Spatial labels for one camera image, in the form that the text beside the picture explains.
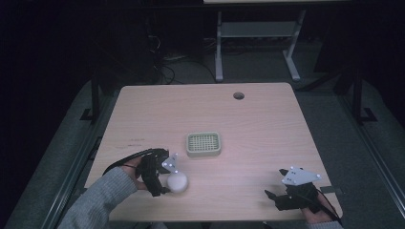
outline wrist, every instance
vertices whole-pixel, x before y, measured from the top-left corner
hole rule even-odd
[[[132,181],[134,181],[134,183],[135,183],[135,181],[137,180],[137,178],[136,178],[136,176],[135,176],[135,169],[136,169],[136,167],[134,168],[134,167],[130,167],[130,166],[127,166],[127,165],[122,165],[122,166],[119,166],[124,172],[125,172],[125,174],[127,174],[128,175],[128,177],[130,178],[130,179],[132,179]]]

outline wooden table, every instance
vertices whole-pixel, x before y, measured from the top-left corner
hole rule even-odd
[[[233,94],[245,98],[235,99]],[[219,156],[191,158],[187,134],[218,132]],[[181,194],[152,198],[138,191],[110,220],[215,221],[301,219],[299,210],[278,211],[265,189],[282,195],[279,169],[291,165],[330,180],[295,95],[287,83],[135,86],[121,90],[86,187],[111,163],[148,148],[178,153],[189,178]],[[164,185],[167,175],[160,175]],[[335,194],[327,194],[339,215]]]

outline gray sleeve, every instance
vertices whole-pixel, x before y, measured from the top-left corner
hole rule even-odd
[[[77,199],[59,228],[107,228],[113,209],[136,191],[134,181],[114,168]]]
[[[307,223],[309,229],[343,229],[342,225],[338,221],[321,222],[309,224]]]

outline wire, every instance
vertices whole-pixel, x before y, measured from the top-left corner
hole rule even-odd
[[[169,85],[171,83],[173,83],[173,81],[175,80],[176,77],[176,73],[172,68],[167,67],[166,65],[162,65],[163,68],[168,69],[170,72],[172,72],[173,76],[170,78],[169,81],[167,81],[167,77],[166,75],[163,73],[164,79],[166,79],[166,85]]]
[[[123,164],[122,166],[126,166],[126,167],[131,167],[131,168],[133,168],[133,169],[137,169],[137,167],[136,167],[136,166],[127,165],[127,164]]]
[[[124,159],[118,160],[118,161],[114,162],[113,164],[111,164],[110,166],[108,166],[107,169],[104,171],[103,175],[107,174],[108,171],[114,169],[114,168],[117,167],[117,166],[122,166],[122,165],[124,165],[124,163],[126,163],[126,162],[129,161],[129,160],[132,160],[132,159],[137,158],[137,157],[139,157],[139,156],[150,155],[150,154],[152,154],[153,152],[154,152],[154,149],[148,149],[148,150],[144,150],[144,151],[135,153],[135,154],[133,154],[133,155],[130,155],[130,156],[124,158]]]
[[[169,61],[167,64],[175,64],[175,63],[176,63],[176,64],[177,64],[177,63],[196,63],[196,64],[199,64],[199,65],[203,66],[205,69],[208,70],[209,74],[210,74],[211,77],[214,79],[214,82],[217,83],[217,80],[216,80],[216,78],[215,78],[214,73],[213,73],[206,65],[204,65],[204,64],[201,63],[200,61],[192,60],[192,59],[190,59],[190,60],[173,60],[173,61]]]
[[[223,47],[223,54],[224,55],[241,55],[249,52],[249,49],[246,45],[244,45],[239,40],[233,39],[232,41],[228,41],[227,44],[224,43]]]
[[[210,54],[213,53],[216,50],[217,47],[217,39],[216,38],[205,38],[203,40],[204,45],[203,45],[203,50],[205,54]]]
[[[336,210],[334,210],[333,206],[330,204],[330,201],[327,199],[327,197],[325,197],[325,195],[320,191],[320,190],[316,190],[319,194],[321,194],[322,196],[324,196],[324,198],[327,200],[328,204],[332,207],[333,212],[331,210],[329,210],[327,207],[325,207],[324,205],[322,205],[319,202],[315,202],[312,199],[306,198],[304,196],[301,196],[297,193],[293,193],[295,196],[299,197],[299,198],[303,198],[304,200],[314,204],[315,206],[319,207],[322,211],[324,211],[326,214],[328,214],[328,216],[331,217],[332,220],[335,220],[337,222],[339,222],[340,225],[342,225],[342,220],[340,219],[340,217],[338,216]]]
[[[150,37],[150,38],[155,38],[155,39],[158,40],[158,46],[156,47],[156,50],[158,50],[158,49],[160,48],[160,44],[161,44],[160,39],[159,39],[157,36],[155,36],[155,35],[149,35],[149,37]]]

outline table leg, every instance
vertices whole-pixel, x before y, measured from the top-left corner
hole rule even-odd
[[[295,23],[294,31],[292,32],[291,44],[289,45],[288,49],[283,51],[284,58],[288,65],[289,73],[291,74],[292,80],[294,81],[299,81],[301,79],[297,69],[295,68],[294,61],[292,60],[292,53],[294,52],[295,44],[297,43],[298,36],[303,25],[305,13],[305,10],[301,10],[300,15],[298,16],[298,20]]]
[[[215,53],[215,80],[217,82],[223,82],[223,60],[221,58],[221,29],[222,29],[222,13],[218,12],[218,24],[217,24],[217,51]]]

